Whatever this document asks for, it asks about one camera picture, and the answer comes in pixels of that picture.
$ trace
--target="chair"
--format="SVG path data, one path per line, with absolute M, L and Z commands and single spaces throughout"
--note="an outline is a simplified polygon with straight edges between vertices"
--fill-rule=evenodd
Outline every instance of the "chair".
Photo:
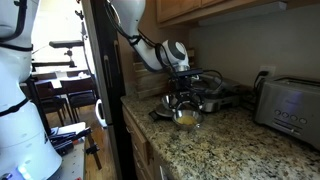
M 85 73 L 85 74 L 89 74 L 88 70 L 78 70 L 78 71 L 67 71 L 67 76 L 68 77 L 75 77 L 78 76 L 79 73 Z
M 32 77 L 35 79 L 38 79 L 38 80 L 47 80 L 47 79 L 56 79 L 57 78 L 55 73 L 37 74 L 37 75 L 32 75 Z
M 93 105 L 97 101 L 93 80 L 88 77 L 76 80 L 60 80 L 60 83 L 67 94 L 73 118 L 79 120 L 77 109 Z
M 41 84 L 36 84 L 36 87 L 38 91 L 38 96 L 41 100 L 41 106 L 46 114 L 57 112 L 60 119 L 60 123 L 62 126 L 64 126 L 63 120 L 66 118 L 65 110 L 67 110 L 71 122 L 73 121 L 67 99 L 55 95 L 54 88 L 50 81 Z M 60 110 L 62 110 L 64 119 L 61 116 Z

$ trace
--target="bowl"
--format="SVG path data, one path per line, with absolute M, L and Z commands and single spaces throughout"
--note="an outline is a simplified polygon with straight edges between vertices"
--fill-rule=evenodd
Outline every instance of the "bowl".
M 174 95 L 172 95 L 172 94 L 167 94 L 167 95 L 162 96 L 161 102 L 162 102 L 162 105 L 163 105 L 166 109 L 171 110 L 171 109 L 174 108 L 174 106 L 175 106 L 175 104 L 178 102 L 178 100 L 175 98 Z
M 204 120 L 203 115 L 199 111 L 194 110 L 177 110 L 173 114 L 172 119 L 181 130 L 185 131 L 199 128 Z

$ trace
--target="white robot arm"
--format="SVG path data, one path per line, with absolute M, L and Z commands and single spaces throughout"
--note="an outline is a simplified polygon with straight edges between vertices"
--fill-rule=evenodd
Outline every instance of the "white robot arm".
M 166 67 L 174 68 L 175 71 L 189 70 L 188 55 L 182 43 L 167 40 L 162 44 L 155 44 L 139 32 L 138 26 L 145 3 L 145 0 L 108 0 L 106 10 L 118 32 L 140 55 L 147 70 L 157 72 Z
M 200 106 L 203 101 L 192 88 L 192 76 L 203 73 L 202 69 L 190 69 L 187 51 L 180 42 L 167 40 L 162 44 L 153 43 L 139 30 L 139 22 L 145 9 L 145 0 L 106 0 L 106 11 L 111 23 L 140 55 L 145 67 L 151 72 L 167 71 L 173 90 L 178 99 L 175 107 L 182 102 Z

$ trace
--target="stainless steel toaster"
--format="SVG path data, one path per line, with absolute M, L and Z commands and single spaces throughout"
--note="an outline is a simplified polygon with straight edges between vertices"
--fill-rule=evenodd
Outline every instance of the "stainless steel toaster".
M 320 80 L 279 76 L 263 81 L 254 121 L 320 150 Z

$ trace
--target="yellow liquid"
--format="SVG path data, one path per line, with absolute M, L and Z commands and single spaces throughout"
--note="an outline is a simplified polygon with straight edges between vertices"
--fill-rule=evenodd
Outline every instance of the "yellow liquid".
M 181 116 L 177 119 L 180 124 L 193 125 L 197 124 L 197 120 L 193 116 Z

